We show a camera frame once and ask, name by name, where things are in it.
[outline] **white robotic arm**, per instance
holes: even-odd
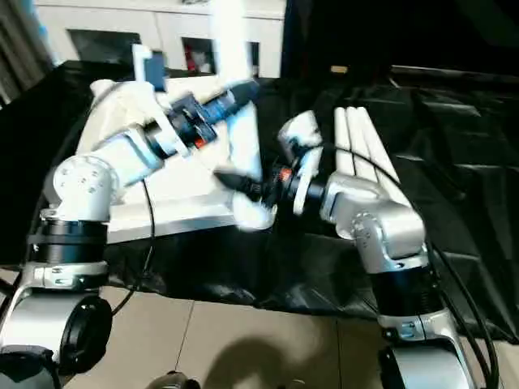
[[[316,128],[292,127],[299,122],[293,119],[280,133],[289,161],[302,162],[296,164],[298,170],[274,167],[269,182],[230,172],[218,172],[217,177],[268,206],[284,203],[296,214],[317,216],[334,224],[340,237],[353,239],[371,279],[382,336],[390,342],[380,352],[384,388],[475,389],[429,264],[421,217],[405,204],[407,200],[395,201],[379,183],[364,177],[335,172],[322,182],[313,173],[306,174],[317,170],[312,154],[307,158],[309,153],[323,145],[315,141]]]
[[[58,375],[82,373],[102,358],[112,324],[110,306],[98,296],[108,279],[102,253],[111,203],[164,159],[188,157],[190,147],[213,141],[212,126],[248,105],[258,89],[254,81],[239,83],[204,105],[186,95],[150,123],[129,126],[56,168],[53,185],[61,202],[42,211],[39,229],[28,239],[34,253],[0,325],[2,389],[57,387]],[[19,370],[3,369],[9,359]],[[25,362],[40,363],[49,373],[30,375]]]

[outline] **tiled floor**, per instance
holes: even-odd
[[[115,305],[125,292],[103,295]],[[295,379],[309,389],[381,389],[383,346],[376,324],[361,320],[137,293],[115,318],[105,358],[66,388],[144,389],[178,370],[203,389],[275,389]],[[519,348],[498,344],[498,353],[504,388],[519,389]]]

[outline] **black tablecloth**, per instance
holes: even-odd
[[[88,107],[89,84],[129,72],[67,62],[0,111],[7,139],[2,203],[15,210],[4,217],[7,250],[0,263],[23,258],[41,180],[64,135]],[[333,109],[367,107],[405,193],[418,205],[432,240],[461,273],[493,336],[519,343],[519,93],[426,80],[412,88],[262,82],[257,109],[265,166],[281,154],[277,132],[297,113],[315,110],[324,139],[333,141]],[[333,161],[324,156],[321,170],[333,171]],[[108,246],[111,282],[131,285],[146,249],[145,240]],[[475,330],[455,284],[442,267],[440,274]],[[296,220],[283,209],[269,231],[224,227],[158,238],[144,287],[169,297],[310,314],[374,318],[376,310],[355,249],[335,238],[331,226]]]

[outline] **curtain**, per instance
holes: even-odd
[[[0,0],[0,97],[6,104],[40,81],[53,65],[30,3]]]

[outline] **cabinet door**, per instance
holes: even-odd
[[[38,17],[59,61],[131,63],[131,45],[160,49],[152,12],[39,6]]]
[[[158,13],[157,22],[169,68],[186,70],[193,62],[205,62],[205,69],[216,72],[209,15]],[[247,29],[252,62],[258,66],[259,76],[279,77],[283,21],[247,19]]]

